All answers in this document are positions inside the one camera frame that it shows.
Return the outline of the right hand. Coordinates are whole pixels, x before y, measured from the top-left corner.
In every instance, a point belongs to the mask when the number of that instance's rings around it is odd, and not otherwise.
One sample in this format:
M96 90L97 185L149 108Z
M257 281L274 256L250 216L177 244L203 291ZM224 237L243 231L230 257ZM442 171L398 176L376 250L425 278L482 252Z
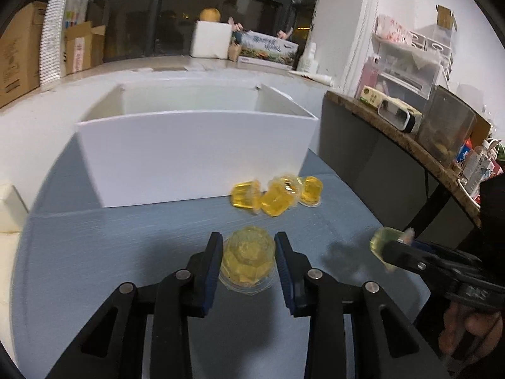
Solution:
M498 345L502 337L502 315L479 314L461 309L461 305L452 302L444 316L444 331L439 336L439 347L443 354L452 355L460 344L460 331L466 332L481 340L480 347L470 358L474 363L488 356Z

